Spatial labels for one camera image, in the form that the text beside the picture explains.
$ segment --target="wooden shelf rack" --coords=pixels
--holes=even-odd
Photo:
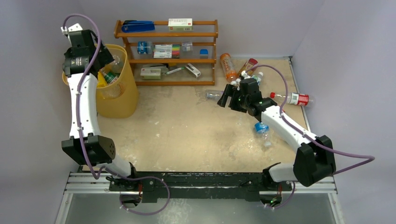
[[[146,31],[146,32],[137,32],[137,33],[123,33],[121,31],[121,26],[123,21],[118,20],[115,24],[114,28],[114,37],[122,38],[124,42],[124,48],[127,51],[129,63],[131,65],[132,71],[134,71],[135,77],[137,75],[140,76],[140,70],[137,70],[139,66],[137,64],[145,64],[145,63],[192,63],[194,66],[197,63],[207,63],[212,65],[212,80],[200,80],[200,78],[195,79],[192,78],[190,80],[186,80],[183,78],[181,80],[139,80],[137,79],[136,85],[214,85],[215,84],[215,76],[214,76],[214,67],[216,64],[216,39],[219,36],[219,27],[217,24],[217,20],[214,21],[193,21],[193,31],[190,32],[169,32],[168,31],[168,21],[154,21],[155,30]],[[192,42],[193,45],[193,53],[188,56],[181,55],[181,58],[153,58],[152,55],[139,55],[137,54],[136,46],[137,41],[130,42],[128,38],[163,38],[163,37],[205,37],[213,39],[210,42]],[[153,44],[165,44],[165,43],[179,43],[179,41],[175,42],[153,42]],[[209,48],[209,57],[208,58],[199,58],[199,49]]]

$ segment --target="glass panel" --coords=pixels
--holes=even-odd
[[[134,210],[152,212],[163,206],[141,203]],[[67,224],[334,224],[327,194],[296,194],[290,203],[274,212],[259,202],[241,199],[171,199],[168,207],[153,216],[139,216],[119,209],[117,194],[75,194]]]

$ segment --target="white wall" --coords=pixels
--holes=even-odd
[[[218,55],[291,56],[324,0],[80,0],[107,43],[116,20],[219,21]]]
[[[69,47],[60,27],[76,0],[8,0],[0,7],[1,223],[54,223],[70,171],[70,94],[61,80]]]
[[[335,177],[347,223],[395,222],[395,27],[394,0],[327,0],[293,58],[300,90],[317,100],[312,130],[376,157]]]

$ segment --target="mesh trash bin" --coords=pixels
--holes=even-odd
[[[135,112],[139,92],[125,49],[113,44],[106,44],[106,46],[113,56],[120,57],[124,62],[124,67],[117,81],[108,86],[96,88],[96,110],[103,117],[127,118]],[[64,73],[62,80],[68,85]]]

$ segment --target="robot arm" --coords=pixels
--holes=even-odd
[[[71,93],[72,120],[70,139],[62,141],[62,149],[79,165],[87,165],[80,142],[81,131],[89,161],[93,166],[104,166],[123,176],[130,176],[133,166],[116,155],[112,139],[100,135],[96,113],[97,73],[114,59],[102,43],[97,43],[101,45],[101,50],[84,76],[84,70],[92,60],[96,46],[92,39],[92,31],[77,27],[79,29],[74,25],[72,32],[69,29],[69,32],[65,33],[71,43],[71,47],[64,54],[63,69]],[[80,111],[81,128],[77,122],[77,111]]]
[[[277,163],[264,169],[263,174],[266,179],[264,181],[267,183],[299,181],[308,187],[336,171],[334,154],[321,149],[303,137],[290,127],[281,116],[324,146],[332,148],[331,140],[325,135],[318,137],[302,128],[286,114],[279,114],[279,106],[275,101],[270,98],[262,98],[255,79],[244,79],[240,82],[239,87],[228,84],[218,105],[225,107],[228,97],[231,97],[229,107],[232,110],[248,112],[259,122],[270,126],[296,152],[294,164]]]

